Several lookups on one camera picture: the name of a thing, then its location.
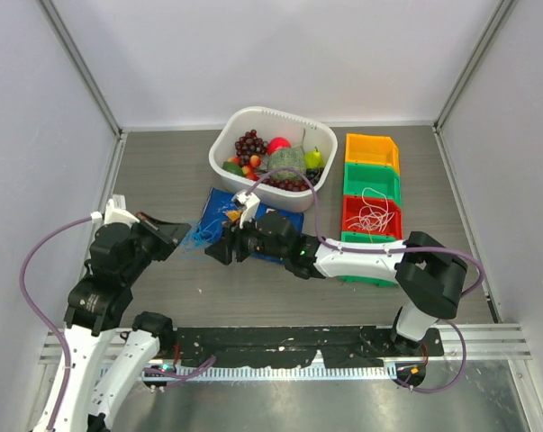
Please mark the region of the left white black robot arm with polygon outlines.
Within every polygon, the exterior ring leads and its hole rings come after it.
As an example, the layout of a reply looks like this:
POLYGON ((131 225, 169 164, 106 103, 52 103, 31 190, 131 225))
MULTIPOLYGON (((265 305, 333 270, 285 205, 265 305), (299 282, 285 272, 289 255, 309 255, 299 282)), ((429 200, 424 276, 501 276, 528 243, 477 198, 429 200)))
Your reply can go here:
POLYGON ((122 352, 101 371, 108 347, 132 300, 131 288, 154 262, 165 261, 191 229, 139 212, 107 220, 96 232, 86 274, 68 295, 65 328, 53 333, 63 354, 37 431, 108 431, 144 366, 168 357, 173 321, 144 311, 133 322, 122 352))

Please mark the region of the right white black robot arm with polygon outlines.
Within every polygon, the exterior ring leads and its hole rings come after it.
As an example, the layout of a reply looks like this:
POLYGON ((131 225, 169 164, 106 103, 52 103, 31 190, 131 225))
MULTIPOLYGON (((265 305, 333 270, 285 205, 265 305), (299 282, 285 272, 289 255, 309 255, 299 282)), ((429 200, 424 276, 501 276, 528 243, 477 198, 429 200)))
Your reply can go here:
POLYGON ((419 349, 438 320, 455 318, 467 273, 463 259, 423 232, 388 243, 349 243, 303 234, 275 211, 225 224, 205 253, 226 266, 271 257, 304 280, 355 276, 398 284, 409 300, 397 312, 389 342, 402 356, 419 349))

